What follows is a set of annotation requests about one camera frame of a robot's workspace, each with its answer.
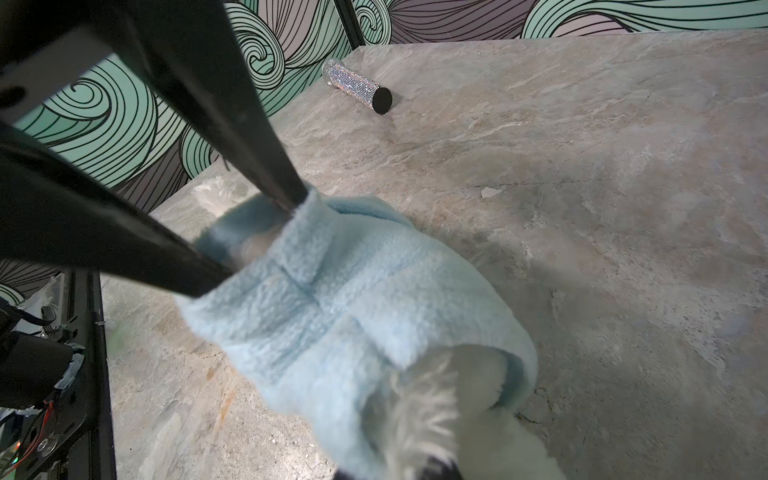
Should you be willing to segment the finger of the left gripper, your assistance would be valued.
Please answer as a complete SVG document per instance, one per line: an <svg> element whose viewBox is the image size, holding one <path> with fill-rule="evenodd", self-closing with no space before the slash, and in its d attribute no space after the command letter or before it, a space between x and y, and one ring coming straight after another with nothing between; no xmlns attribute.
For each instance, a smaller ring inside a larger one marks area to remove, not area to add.
<svg viewBox="0 0 768 480"><path fill-rule="evenodd" d="M273 130L220 1L116 1L120 58L286 211L308 195Z"/></svg>
<svg viewBox="0 0 768 480"><path fill-rule="evenodd" d="M108 273L194 298L233 274L9 125L1 127L1 255Z"/></svg>

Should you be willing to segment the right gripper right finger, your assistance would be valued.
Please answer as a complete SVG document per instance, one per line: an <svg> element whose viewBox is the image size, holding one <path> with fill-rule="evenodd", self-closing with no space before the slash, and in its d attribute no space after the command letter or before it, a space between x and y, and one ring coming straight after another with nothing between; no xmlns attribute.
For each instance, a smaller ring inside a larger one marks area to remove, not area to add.
<svg viewBox="0 0 768 480"><path fill-rule="evenodd" d="M454 462L429 459L418 476L419 480L463 480Z"/></svg>

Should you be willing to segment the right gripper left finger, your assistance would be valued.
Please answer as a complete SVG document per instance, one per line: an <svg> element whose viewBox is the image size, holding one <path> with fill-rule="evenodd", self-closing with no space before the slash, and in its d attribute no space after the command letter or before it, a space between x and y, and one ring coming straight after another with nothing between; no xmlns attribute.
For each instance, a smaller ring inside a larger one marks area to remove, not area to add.
<svg viewBox="0 0 768 480"><path fill-rule="evenodd" d="M356 478L340 469L337 469L333 475L333 480L356 480Z"/></svg>

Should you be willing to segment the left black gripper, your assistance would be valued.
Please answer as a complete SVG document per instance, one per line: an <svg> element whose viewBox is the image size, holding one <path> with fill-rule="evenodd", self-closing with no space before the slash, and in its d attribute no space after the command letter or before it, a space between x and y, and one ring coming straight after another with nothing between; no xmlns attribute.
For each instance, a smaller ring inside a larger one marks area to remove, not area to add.
<svg viewBox="0 0 768 480"><path fill-rule="evenodd" d="M156 96L128 64L136 1L1 4L1 153L153 156Z"/></svg>

